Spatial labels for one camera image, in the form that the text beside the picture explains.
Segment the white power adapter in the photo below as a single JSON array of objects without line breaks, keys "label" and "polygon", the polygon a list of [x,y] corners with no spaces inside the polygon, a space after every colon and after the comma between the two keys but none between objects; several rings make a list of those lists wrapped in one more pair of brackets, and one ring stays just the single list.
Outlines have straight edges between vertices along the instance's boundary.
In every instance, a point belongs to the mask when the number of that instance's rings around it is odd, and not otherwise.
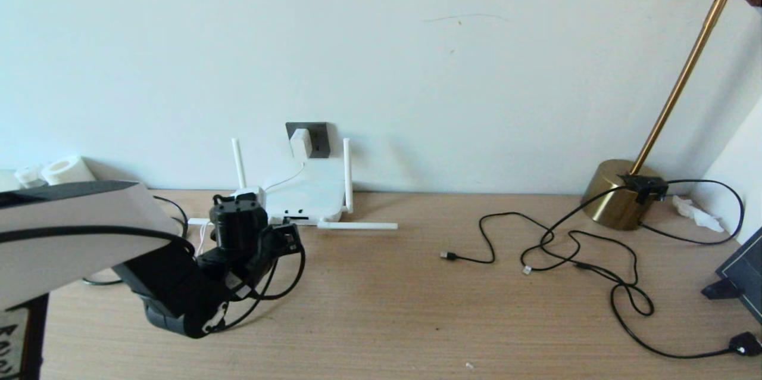
[{"label": "white power adapter", "polygon": [[295,160],[299,162],[307,161],[313,151],[312,136],[310,131],[305,128],[299,128],[289,137],[292,154]]}]

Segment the white router with antennas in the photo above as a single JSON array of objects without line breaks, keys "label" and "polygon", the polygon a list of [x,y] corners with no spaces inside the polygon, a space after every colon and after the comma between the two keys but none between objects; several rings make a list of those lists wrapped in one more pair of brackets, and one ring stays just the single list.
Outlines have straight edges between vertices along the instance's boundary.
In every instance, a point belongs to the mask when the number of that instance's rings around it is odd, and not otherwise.
[{"label": "white router with antennas", "polygon": [[[343,178],[301,178],[307,161],[296,174],[267,185],[266,212],[270,223],[293,222],[326,230],[397,230],[392,222],[341,222],[344,214],[354,212],[352,149],[350,138],[343,138]],[[239,140],[232,138],[239,188],[252,187],[245,178]]]}]

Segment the white paper roll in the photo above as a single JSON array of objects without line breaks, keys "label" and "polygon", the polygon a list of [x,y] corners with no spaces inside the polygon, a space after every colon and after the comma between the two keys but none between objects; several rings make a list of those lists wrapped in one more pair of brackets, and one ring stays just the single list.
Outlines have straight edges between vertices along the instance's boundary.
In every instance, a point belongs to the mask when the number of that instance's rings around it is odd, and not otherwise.
[{"label": "white paper roll", "polygon": [[49,185],[97,180],[81,155],[69,155],[69,157],[60,158],[44,166],[40,175]]}]

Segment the brass desk lamp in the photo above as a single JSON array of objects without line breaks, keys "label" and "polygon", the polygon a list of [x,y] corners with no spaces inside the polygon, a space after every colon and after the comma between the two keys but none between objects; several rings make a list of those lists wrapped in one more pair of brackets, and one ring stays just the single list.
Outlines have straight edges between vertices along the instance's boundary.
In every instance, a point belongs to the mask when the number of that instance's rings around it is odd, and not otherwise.
[{"label": "brass desk lamp", "polygon": [[[744,0],[762,9],[762,0]],[[580,199],[580,208],[599,225],[619,231],[632,231],[656,201],[667,195],[669,183],[646,166],[646,160],[667,124],[667,120],[693,76],[700,57],[712,36],[729,0],[713,0],[704,17],[694,45],[686,58],[674,87],[650,130],[639,154],[633,161],[611,158],[599,163],[587,190]]]}]

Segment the crumpled white tissue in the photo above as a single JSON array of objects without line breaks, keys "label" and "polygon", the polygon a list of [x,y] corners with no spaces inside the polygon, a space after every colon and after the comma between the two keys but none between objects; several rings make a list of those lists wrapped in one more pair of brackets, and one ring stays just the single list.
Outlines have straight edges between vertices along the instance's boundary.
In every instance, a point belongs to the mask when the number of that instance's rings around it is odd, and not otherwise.
[{"label": "crumpled white tissue", "polygon": [[694,206],[691,199],[683,199],[678,195],[673,195],[672,206],[675,207],[680,216],[693,220],[695,225],[719,233],[724,232],[724,228],[718,219],[699,207]]}]

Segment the black clip stand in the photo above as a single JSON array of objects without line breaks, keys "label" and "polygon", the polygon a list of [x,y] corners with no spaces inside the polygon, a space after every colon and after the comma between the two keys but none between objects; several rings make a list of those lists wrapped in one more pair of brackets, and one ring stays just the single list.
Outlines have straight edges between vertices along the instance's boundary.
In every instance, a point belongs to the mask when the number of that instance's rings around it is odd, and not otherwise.
[{"label": "black clip stand", "polygon": [[723,278],[705,286],[701,290],[701,294],[709,300],[731,300],[738,299],[745,295],[745,290],[730,278]]}]

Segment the grey wall socket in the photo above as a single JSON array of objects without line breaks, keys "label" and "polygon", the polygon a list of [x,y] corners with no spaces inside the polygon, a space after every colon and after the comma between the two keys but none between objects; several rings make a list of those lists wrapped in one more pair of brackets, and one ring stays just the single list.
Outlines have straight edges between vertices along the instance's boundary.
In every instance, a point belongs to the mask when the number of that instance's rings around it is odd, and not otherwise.
[{"label": "grey wall socket", "polygon": [[310,158],[327,158],[331,154],[331,145],[327,122],[286,122],[288,137],[299,128],[310,131],[312,136],[313,151]]}]

